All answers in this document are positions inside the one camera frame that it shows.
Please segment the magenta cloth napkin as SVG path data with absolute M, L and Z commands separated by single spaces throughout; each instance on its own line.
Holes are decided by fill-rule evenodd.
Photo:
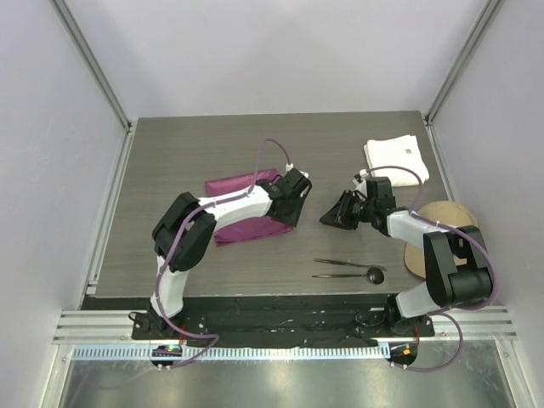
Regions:
M 247 173 L 228 178 L 209 180 L 205 183 L 206 196 L 221 196 L 246 188 L 252 181 L 252 177 L 252 174 Z M 274 221 L 270 217 L 248 218 L 219 229 L 214 234 L 214 240 L 217 247 L 224 247 L 292 231 L 292 226 Z

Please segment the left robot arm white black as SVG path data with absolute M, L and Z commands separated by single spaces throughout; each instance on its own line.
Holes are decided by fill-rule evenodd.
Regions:
M 308 174 L 289 165 L 286 174 L 274 181 L 254 180 L 232 193 L 204 198 L 190 192 L 179 195 L 151 234 L 157 261 L 148 312 L 152 330 L 164 339 L 179 333 L 186 281 L 217 231 L 253 218 L 295 227 L 311 188 Z

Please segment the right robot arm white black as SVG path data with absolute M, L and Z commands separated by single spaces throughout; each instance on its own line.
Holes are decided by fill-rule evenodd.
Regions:
M 490 300 L 494 271 L 477 227 L 433 224 L 397 206 L 386 177 L 368 178 L 365 189 L 365 193 L 345 190 L 320 222 L 341 230 L 370 224 L 381 234 L 422 250 L 425 282 L 388 297 L 383 316 L 388 332 L 401 336 L 426 315 L 457 306 L 478 309 Z

